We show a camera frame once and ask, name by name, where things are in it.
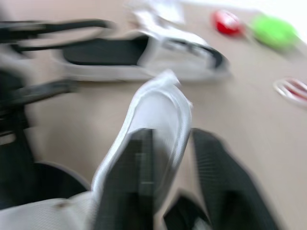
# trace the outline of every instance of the red ball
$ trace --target red ball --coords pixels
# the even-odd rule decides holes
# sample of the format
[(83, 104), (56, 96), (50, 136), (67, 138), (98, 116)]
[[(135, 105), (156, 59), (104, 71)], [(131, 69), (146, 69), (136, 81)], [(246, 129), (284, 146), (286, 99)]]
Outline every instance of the red ball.
[(241, 35), (244, 30), (242, 22), (234, 14), (220, 10), (213, 14), (215, 28), (226, 35)]

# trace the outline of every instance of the shoe insole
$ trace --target shoe insole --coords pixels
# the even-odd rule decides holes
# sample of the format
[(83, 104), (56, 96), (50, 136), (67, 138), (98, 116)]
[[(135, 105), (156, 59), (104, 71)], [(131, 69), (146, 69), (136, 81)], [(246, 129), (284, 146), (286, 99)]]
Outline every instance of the shoe insole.
[(62, 49), (66, 61), (84, 66), (133, 66), (145, 51), (147, 36), (132, 40), (93, 39), (77, 46)]

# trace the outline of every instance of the white shoe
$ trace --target white shoe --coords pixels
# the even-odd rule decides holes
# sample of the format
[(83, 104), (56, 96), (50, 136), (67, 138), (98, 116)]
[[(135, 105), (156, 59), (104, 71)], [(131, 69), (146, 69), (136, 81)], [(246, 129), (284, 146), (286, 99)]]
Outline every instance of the white shoe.
[(154, 129), (154, 147), (161, 165), (155, 191), (155, 210), (162, 205), (183, 157), (191, 126), (191, 104), (176, 87), (172, 72), (145, 83), (135, 93), (124, 124), (105, 159), (98, 167), (92, 191), (70, 199), (50, 199), (0, 211), (0, 229), (91, 229), (108, 174), (123, 153), (131, 134)]
[[(167, 18), (169, 7), (172, 16)], [(137, 30), (120, 40), (98, 38), (65, 47), (53, 59), (61, 75), (81, 81), (149, 80), (165, 69), (171, 69), (180, 81), (229, 76), (222, 54), (201, 37), (173, 26), (184, 21), (178, 11), (180, 7), (174, 1), (157, 5), (155, 10), (146, 5), (134, 7)]]

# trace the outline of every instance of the beige floor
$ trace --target beige floor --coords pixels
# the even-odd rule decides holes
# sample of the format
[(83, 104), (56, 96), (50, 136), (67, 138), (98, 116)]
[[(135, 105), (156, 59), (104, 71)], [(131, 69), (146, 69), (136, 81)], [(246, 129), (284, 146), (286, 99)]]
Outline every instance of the beige floor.
[[(2, 0), (14, 19), (64, 20), (103, 18), (128, 29), (122, 0)], [(287, 229), (307, 226), (307, 112), (281, 98), (274, 80), (292, 76), (307, 80), (306, 47), (286, 55), (252, 39), (221, 36), (209, 26), (205, 6), (186, 6), (187, 28), (201, 35), (231, 63), (233, 78), (219, 84), (184, 84), (194, 105), (193, 126), (217, 133), (235, 157), (253, 173), (272, 212)], [(245, 22), (254, 12), (235, 11)], [(37, 76), (32, 83), (59, 78), (48, 58), (35, 54)], [(113, 143), (130, 100), (140, 83), (86, 83), (67, 94), (29, 107), (36, 126), (32, 141), (40, 158), (55, 161), (91, 180)], [(190, 145), (169, 200), (178, 187), (197, 191)]]

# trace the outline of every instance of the green ball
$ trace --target green ball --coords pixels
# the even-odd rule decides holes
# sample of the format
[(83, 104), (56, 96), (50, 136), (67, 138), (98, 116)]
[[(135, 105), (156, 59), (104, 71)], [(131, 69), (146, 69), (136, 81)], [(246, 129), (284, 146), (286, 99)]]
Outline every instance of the green ball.
[(251, 29), (257, 40), (275, 49), (288, 48), (297, 40), (295, 28), (275, 17), (259, 16)]

